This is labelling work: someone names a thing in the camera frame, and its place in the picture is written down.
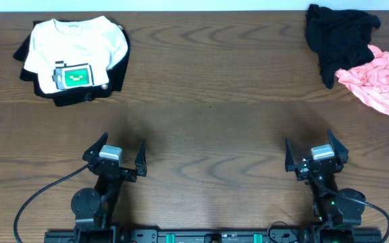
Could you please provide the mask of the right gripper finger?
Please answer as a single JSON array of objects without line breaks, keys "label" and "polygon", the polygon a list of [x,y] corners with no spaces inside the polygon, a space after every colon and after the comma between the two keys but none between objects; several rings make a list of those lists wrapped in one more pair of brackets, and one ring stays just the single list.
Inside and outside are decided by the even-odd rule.
[{"label": "right gripper finger", "polygon": [[286,172],[295,171],[296,165],[294,162],[294,157],[288,139],[285,140],[285,144],[286,144],[285,170]]},{"label": "right gripper finger", "polygon": [[335,157],[340,160],[341,164],[347,163],[348,149],[335,137],[335,135],[333,135],[331,130],[328,130],[327,133]]}]

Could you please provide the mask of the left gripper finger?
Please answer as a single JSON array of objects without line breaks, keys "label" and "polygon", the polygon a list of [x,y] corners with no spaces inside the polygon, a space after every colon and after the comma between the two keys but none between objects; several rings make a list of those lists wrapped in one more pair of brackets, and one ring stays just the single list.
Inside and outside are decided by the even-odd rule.
[{"label": "left gripper finger", "polygon": [[82,159],[84,161],[94,161],[99,157],[99,152],[106,145],[108,139],[108,133],[104,132],[103,135],[83,154]]},{"label": "left gripper finger", "polygon": [[147,175],[147,162],[145,157],[146,142],[143,140],[140,144],[138,153],[134,160],[136,175],[145,177]]}]

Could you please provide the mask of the pink t-shirt with brown print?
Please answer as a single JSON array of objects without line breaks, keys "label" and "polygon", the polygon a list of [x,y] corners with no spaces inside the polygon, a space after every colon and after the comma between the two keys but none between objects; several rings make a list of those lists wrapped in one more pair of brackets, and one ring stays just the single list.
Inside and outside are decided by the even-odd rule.
[{"label": "pink t-shirt with brown print", "polygon": [[368,46],[374,58],[369,63],[339,69],[338,82],[350,90],[362,103],[389,116],[389,52]]}]

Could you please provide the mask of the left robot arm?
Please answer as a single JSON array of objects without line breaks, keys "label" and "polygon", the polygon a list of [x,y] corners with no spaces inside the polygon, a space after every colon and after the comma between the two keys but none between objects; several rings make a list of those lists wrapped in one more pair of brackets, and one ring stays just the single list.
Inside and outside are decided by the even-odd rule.
[{"label": "left robot arm", "polygon": [[82,159],[96,175],[92,188],[83,188],[71,200],[75,214],[75,242],[129,242],[128,236],[112,223],[113,210],[124,182],[135,183],[147,175],[146,142],[142,141],[134,160],[134,169],[123,166],[123,150],[107,145],[108,133],[85,150]]}]

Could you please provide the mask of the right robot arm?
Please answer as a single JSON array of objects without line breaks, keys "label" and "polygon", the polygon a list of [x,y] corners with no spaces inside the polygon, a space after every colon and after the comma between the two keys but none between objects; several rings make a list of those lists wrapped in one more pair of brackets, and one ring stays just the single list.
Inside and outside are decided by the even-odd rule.
[{"label": "right robot arm", "polygon": [[313,214],[318,223],[299,234],[299,242],[354,242],[360,226],[365,196],[351,188],[338,189],[335,175],[348,161],[348,149],[328,131],[329,143],[311,149],[311,156],[297,163],[289,140],[285,140],[285,170],[310,186]]}]

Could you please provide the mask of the black folded garment under white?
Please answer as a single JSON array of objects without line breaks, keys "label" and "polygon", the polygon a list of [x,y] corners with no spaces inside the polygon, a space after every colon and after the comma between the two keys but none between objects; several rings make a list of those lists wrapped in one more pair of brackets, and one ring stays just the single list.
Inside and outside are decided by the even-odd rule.
[{"label": "black folded garment under white", "polygon": [[[33,28],[37,24],[40,24],[42,22],[35,21]],[[22,62],[22,64],[23,64],[22,71],[20,72],[20,79],[23,81],[26,81],[26,82],[32,82],[34,85],[35,95],[42,97],[42,98],[53,100],[55,105],[58,107],[74,105],[74,104],[82,103],[85,101],[93,101],[96,98],[107,98],[112,94],[112,92],[121,91],[123,83],[124,83],[126,71],[128,68],[128,60],[129,60],[129,56],[130,56],[130,41],[128,39],[128,35],[126,34],[123,26],[119,23],[116,23],[116,22],[113,22],[113,23],[122,28],[122,32],[123,32],[123,34],[126,37],[126,40],[128,42],[128,53],[123,58],[123,60],[121,60],[115,67],[113,67],[112,69],[110,69],[107,72],[107,75],[110,78],[110,81],[109,81],[110,87],[100,88],[100,87],[96,86],[96,87],[90,87],[90,88],[87,88],[87,87],[75,88],[75,89],[67,90],[65,92],[59,92],[56,94],[43,93],[38,86],[38,76],[35,73],[29,72],[29,71],[24,69],[24,61],[26,60],[26,56],[28,54],[31,33],[24,40],[24,42],[20,45],[20,47],[16,50],[16,52],[13,54],[13,58],[17,61]]]}]

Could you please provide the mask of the black crumpled garment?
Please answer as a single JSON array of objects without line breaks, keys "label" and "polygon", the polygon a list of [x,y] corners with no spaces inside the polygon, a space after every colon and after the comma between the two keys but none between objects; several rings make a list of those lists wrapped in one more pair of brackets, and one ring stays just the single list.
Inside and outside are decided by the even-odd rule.
[{"label": "black crumpled garment", "polygon": [[318,54],[319,73],[326,88],[334,87],[339,69],[349,70],[373,61],[368,45],[372,31],[380,27],[380,19],[365,11],[309,6],[305,39],[310,50]]}]

